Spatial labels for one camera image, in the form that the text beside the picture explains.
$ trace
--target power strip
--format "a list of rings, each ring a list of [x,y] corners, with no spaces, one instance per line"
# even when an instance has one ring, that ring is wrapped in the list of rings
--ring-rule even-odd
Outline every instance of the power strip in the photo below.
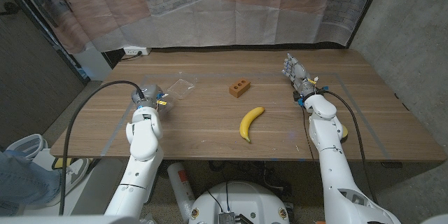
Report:
[[[123,48],[125,50],[126,55],[137,55],[141,52],[142,55],[149,55],[151,48],[141,48],[138,46],[128,46]]]

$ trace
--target white cylinder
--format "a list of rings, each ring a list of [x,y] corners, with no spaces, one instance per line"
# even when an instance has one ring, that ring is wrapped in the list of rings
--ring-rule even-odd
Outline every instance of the white cylinder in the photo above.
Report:
[[[188,181],[187,172],[181,162],[168,167],[168,176],[176,196],[177,205],[182,214],[184,223],[188,223],[191,207],[195,203],[195,196]]]

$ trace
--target banana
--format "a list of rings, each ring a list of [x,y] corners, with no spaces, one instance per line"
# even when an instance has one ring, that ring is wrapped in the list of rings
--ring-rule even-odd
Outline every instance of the banana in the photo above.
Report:
[[[261,113],[265,111],[265,108],[263,107],[257,107],[249,111],[241,121],[241,124],[239,125],[239,134],[242,138],[244,138],[249,143],[251,140],[249,139],[249,126],[251,126],[251,123],[255,118],[257,118]]]

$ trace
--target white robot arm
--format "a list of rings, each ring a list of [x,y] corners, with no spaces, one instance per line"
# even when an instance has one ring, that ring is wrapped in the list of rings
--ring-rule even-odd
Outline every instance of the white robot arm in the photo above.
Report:
[[[148,201],[156,172],[163,159],[158,139],[163,136],[156,107],[160,88],[152,85],[142,90],[146,100],[133,96],[138,109],[132,123],[126,126],[131,156],[126,171],[104,215],[130,216],[139,219],[143,204]]]
[[[283,73],[300,93],[303,106],[311,113],[309,135],[319,152],[325,222],[327,224],[399,224],[389,211],[365,196],[355,184],[342,150],[342,124],[336,107],[317,94],[305,68],[288,53]]]

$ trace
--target printed backdrop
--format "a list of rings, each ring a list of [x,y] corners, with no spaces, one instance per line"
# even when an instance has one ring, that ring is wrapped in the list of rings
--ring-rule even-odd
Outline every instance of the printed backdrop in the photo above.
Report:
[[[70,53],[125,46],[345,45],[367,0],[33,0]]]

